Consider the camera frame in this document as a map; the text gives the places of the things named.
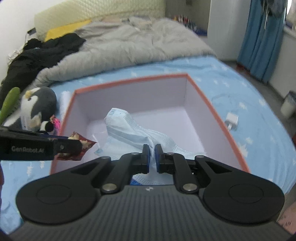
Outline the person's left hand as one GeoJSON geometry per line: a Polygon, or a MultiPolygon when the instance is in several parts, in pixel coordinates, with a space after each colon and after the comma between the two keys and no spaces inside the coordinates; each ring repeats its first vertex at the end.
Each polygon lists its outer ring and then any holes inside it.
{"type": "Polygon", "coordinates": [[[3,173],[3,169],[2,169],[2,167],[0,165],[0,197],[1,197],[3,184],[4,184],[4,173],[3,173]]]}

